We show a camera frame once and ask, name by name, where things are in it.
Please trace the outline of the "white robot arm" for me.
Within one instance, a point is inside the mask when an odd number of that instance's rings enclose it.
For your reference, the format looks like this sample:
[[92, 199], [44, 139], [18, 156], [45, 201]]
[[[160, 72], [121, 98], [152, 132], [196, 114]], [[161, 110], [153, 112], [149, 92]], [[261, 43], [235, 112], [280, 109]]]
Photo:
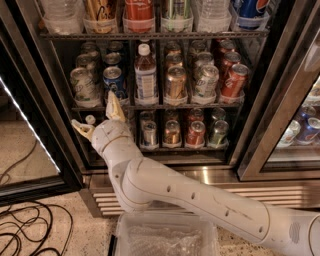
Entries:
[[142, 212], [154, 201], [180, 206], [235, 235], [286, 256], [320, 256], [320, 213], [265, 204], [200, 183], [142, 155], [114, 93], [98, 126], [73, 119], [108, 167], [121, 207]]

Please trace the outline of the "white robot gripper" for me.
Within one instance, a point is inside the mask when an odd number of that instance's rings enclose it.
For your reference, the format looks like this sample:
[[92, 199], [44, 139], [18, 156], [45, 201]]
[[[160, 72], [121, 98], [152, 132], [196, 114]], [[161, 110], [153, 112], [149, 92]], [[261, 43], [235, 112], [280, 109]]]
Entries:
[[116, 95], [108, 92], [106, 117], [96, 128], [71, 120], [72, 127], [83, 137], [91, 141], [92, 147], [102, 158], [132, 158], [134, 141], [125, 121], [125, 116]]

